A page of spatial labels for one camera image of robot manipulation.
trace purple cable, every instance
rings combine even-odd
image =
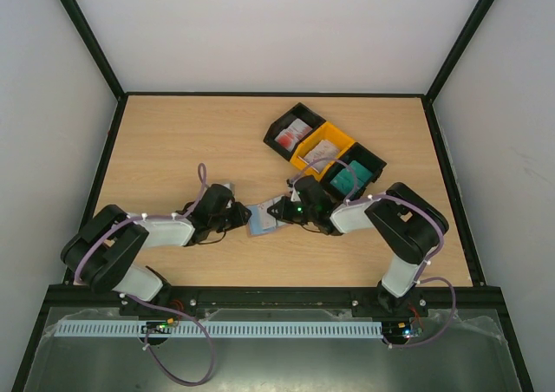
[[[208,345],[210,346],[210,366],[208,367],[208,370],[207,370],[206,374],[204,375],[204,377],[202,379],[200,379],[199,381],[197,381],[197,382],[185,381],[185,380],[177,377],[176,375],[171,373],[166,368],[166,366],[164,366],[164,364],[160,361],[160,359],[154,354],[152,346],[150,346],[150,344],[148,344],[148,336],[150,336],[153,329],[147,331],[147,333],[145,335],[144,344],[145,344],[145,347],[146,347],[145,350],[148,351],[150,356],[152,356],[152,358],[154,359],[154,362],[160,368],[162,373],[164,375],[166,375],[169,379],[174,381],[175,383],[177,383],[181,386],[199,386],[199,385],[202,385],[203,383],[208,382],[210,380],[210,376],[212,375],[212,371],[214,370],[214,366],[216,364],[216,349],[214,348],[214,341],[210,337],[210,334],[208,334],[208,331],[206,330],[206,327],[204,325],[202,325],[201,323],[199,323],[199,321],[196,318],[187,315],[185,312],[173,310],[171,308],[160,307],[159,305],[150,304],[150,303],[147,303],[147,302],[145,302],[141,299],[138,299],[137,297],[134,297],[133,295],[128,295],[128,297],[130,297],[136,303],[141,304],[144,307],[151,308],[153,310],[171,312],[174,315],[177,314],[178,316],[181,316],[181,317],[183,317],[183,318],[185,318],[189,321],[192,321],[193,323],[195,323],[197,325],[197,327],[199,327],[200,331],[202,331],[202,333],[205,335],[206,341],[208,342]]]
[[[184,219],[189,214],[191,214],[191,212],[193,212],[194,208],[197,206],[197,204],[200,202],[200,199],[202,198],[202,194],[205,191],[205,187],[206,187],[206,165],[204,163],[202,163],[202,162],[199,163],[199,166],[197,167],[197,174],[199,175],[199,180],[200,180],[200,190],[199,190],[199,193],[197,194],[197,198],[189,206],[189,208],[187,208],[185,213],[183,213],[183,215],[177,215],[176,219]],[[160,216],[150,216],[150,217],[153,218],[153,219],[168,219],[168,220],[173,219],[173,217],[171,215],[169,215],[169,216],[161,216],[160,215]],[[123,226],[128,225],[130,223],[133,223],[134,221],[139,221],[139,220],[143,220],[142,216],[129,217],[128,219],[125,219],[125,220],[121,221],[120,223],[118,223],[117,225],[113,226],[110,230],[108,230],[106,233],[104,233],[98,240],[96,240],[96,242],[90,247],[90,249],[88,249],[87,253],[85,253],[85,256],[83,256],[83,259],[81,259],[81,262],[79,262],[79,264],[77,265],[77,269],[75,269],[74,280],[79,284],[84,284],[84,282],[81,281],[81,272],[83,271],[83,268],[85,267],[85,264],[87,263],[87,261],[90,259],[91,256],[93,256],[93,254],[96,252],[96,250],[106,240],[108,240],[110,236],[112,236],[114,233],[116,233],[118,230],[120,230]]]
[[[388,347],[390,347],[391,349],[411,349],[413,347],[419,347],[419,346],[423,346],[424,344],[430,344],[431,342],[433,342],[433,340],[437,340],[438,337],[440,337],[445,330],[447,330],[447,327],[449,326],[449,324],[453,321],[453,317],[454,317],[454,313],[456,312],[456,306],[457,306],[457,301],[456,301],[456,296],[454,293],[454,287],[451,285],[451,283],[449,281],[447,281],[445,278],[442,277],[431,277],[431,278],[427,278],[421,281],[421,284],[427,284],[428,282],[433,282],[433,281],[441,281],[444,282],[445,284],[447,284],[447,286],[449,287],[449,290],[451,291],[451,298],[453,299],[453,302],[451,303],[451,312],[449,312],[449,318],[448,320],[445,322],[445,324],[443,324],[443,327],[441,327],[441,329],[435,333],[433,336],[431,336],[430,338],[427,338],[426,340],[422,340],[419,343],[413,343],[413,344],[392,344],[390,343],[385,337],[383,338],[383,341],[388,345]]]
[[[346,162],[343,162],[342,160],[339,160],[338,158],[329,158],[329,157],[324,157],[324,158],[318,158],[317,160],[313,160],[311,162],[309,162],[306,167],[304,167],[300,173],[298,173],[297,175],[295,175],[292,179],[291,179],[291,184],[294,185],[302,176],[303,174],[313,165],[317,164],[318,162],[321,162],[323,160],[329,160],[329,161],[333,161],[333,162],[337,162],[338,164],[343,165],[347,171],[349,171],[352,175],[353,175],[353,188],[350,190],[350,192],[345,196],[345,201],[349,201],[349,197],[351,195],[353,195],[355,193],[356,190],[358,190],[358,184],[357,182],[357,177],[356,177],[356,173],[355,170],[351,167],[351,165],[348,165]]]
[[[397,204],[400,204],[401,206],[407,207],[408,209],[412,210],[413,212],[416,212],[419,215],[421,215],[422,218],[425,219],[434,228],[434,230],[437,232],[437,237],[439,238],[439,243],[435,247],[435,249],[433,249],[429,254],[427,254],[424,257],[420,268],[418,269],[418,271],[415,274],[414,282],[418,281],[418,278],[420,277],[420,275],[424,272],[424,269],[426,268],[427,261],[430,260],[431,258],[433,258],[435,255],[437,255],[439,253],[439,251],[443,248],[443,246],[445,244],[445,239],[443,238],[443,232],[441,231],[441,229],[437,225],[437,223],[435,223],[435,221],[428,214],[426,214],[426,212],[424,212],[421,208],[415,206],[414,204],[405,201],[404,199],[399,199],[397,197],[393,197],[393,196],[387,195],[387,194],[373,195],[372,199],[374,199],[374,200],[388,199],[390,201],[394,201]]]

